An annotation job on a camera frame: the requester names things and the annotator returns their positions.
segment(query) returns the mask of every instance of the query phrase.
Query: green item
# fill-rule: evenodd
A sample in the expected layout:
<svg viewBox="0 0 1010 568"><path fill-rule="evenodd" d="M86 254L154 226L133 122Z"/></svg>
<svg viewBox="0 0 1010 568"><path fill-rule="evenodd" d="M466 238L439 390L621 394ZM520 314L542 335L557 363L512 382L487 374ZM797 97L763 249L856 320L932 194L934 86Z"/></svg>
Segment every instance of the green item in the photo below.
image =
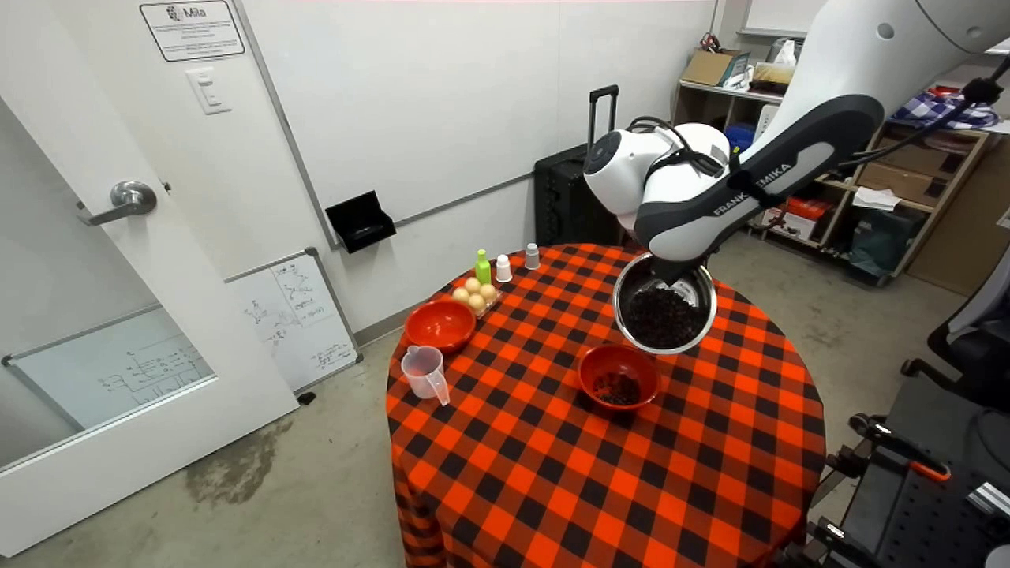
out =
<svg viewBox="0 0 1010 568"><path fill-rule="evenodd" d="M848 264L876 283L889 280L923 223L925 219L913 212L863 212L852 232Z"/></svg>
<svg viewBox="0 0 1010 568"><path fill-rule="evenodd" d="M478 267L475 267L480 283L494 283L494 262L487 259L487 249L478 249Z"/></svg>

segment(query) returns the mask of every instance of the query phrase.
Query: checkered tablecloth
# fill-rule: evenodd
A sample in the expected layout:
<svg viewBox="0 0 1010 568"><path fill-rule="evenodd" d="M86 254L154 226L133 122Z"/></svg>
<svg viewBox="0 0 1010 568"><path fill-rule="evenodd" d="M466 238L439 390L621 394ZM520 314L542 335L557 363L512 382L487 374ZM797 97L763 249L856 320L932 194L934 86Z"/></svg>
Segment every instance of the checkered tablecloth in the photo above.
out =
<svg viewBox="0 0 1010 568"><path fill-rule="evenodd" d="M411 394L398 344L384 409L406 565L751 565L801 526L821 399L727 283L702 348L659 358L657 404L615 418L579 390L579 358L621 344L610 294L629 259L580 243L518 267L449 358L451 408Z"/></svg>

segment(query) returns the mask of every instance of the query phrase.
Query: small bottle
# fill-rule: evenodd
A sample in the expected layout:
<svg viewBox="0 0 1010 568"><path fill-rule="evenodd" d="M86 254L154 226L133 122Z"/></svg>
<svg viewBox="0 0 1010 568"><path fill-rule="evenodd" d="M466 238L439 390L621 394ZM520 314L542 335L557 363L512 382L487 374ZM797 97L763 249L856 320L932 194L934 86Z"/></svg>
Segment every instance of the small bottle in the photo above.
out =
<svg viewBox="0 0 1010 568"><path fill-rule="evenodd" d="M537 272L541 267L541 249L537 243L527 243L527 272Z"/></svg>
<svg viewBox="0 0 1010 568"><path fill-rule="evenodd" d="M478 249L475 279L478 279L480 283L494 283L494 262L487 259L487 249Z"/></svg>
<svg viewBox="0 0 1010 568"><path fill-rule="evenodd" d="M509 257L500 257L500 262L497 262L497 283L503 286L503 283L509 283L512 280L512 262L509 262Z"/></svg>

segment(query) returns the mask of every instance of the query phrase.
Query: cable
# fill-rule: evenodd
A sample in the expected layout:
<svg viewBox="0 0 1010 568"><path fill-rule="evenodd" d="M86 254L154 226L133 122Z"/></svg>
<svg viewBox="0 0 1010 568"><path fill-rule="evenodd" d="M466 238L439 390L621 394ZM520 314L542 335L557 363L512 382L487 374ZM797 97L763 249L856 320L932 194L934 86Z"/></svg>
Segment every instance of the cable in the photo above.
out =
<svg viewBox="0 0 1010 568"><path fill-rule="evenodd" d="M636 117L629 131L636 131L640 122L654 122L654 127L668 131L681 144L681 153L671 153L671 159L654 163L650 170L659 170L664 163L687 160L697 174L722 176L722 163L718 159L710 159L710 156L694 153L692 143L671 122L666 122L659 117Z"/></svg>
<svg viewBox="0 0 1010 568"><path fill-rule="evenodd" d="M965 89L962 89L962 101L948 112L944 117L936 117L934 122L929 122L925 131L913 132L909 139L901 139L888 147L876 147L876 153L858 153L856 160L842 160L840 167L856 167L856 163L868 163L868 160L882 160L906 144L916 144L929 136L934 136L936 131L944 131L949 121L955 121L960 113L965 113L973 105L993 105L1002 97L1002 86L996 80L1010 69L1010 56L1002 59L1002 66L989 77L989 80L973 80Z"/></svg>

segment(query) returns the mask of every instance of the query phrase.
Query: light switch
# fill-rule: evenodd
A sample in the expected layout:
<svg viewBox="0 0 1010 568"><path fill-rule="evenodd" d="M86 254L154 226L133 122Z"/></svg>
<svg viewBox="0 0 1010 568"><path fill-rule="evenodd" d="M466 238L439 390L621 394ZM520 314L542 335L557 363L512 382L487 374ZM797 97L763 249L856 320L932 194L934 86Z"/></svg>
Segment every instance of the light switch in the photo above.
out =
<svg viewBox="0 0 1010 568"><path fill-rule="evenodd" d="M215 77L215 66L185 69L193 95L201 106L201 113L226 113L229 106L221 97L221 86Z"/></svg>

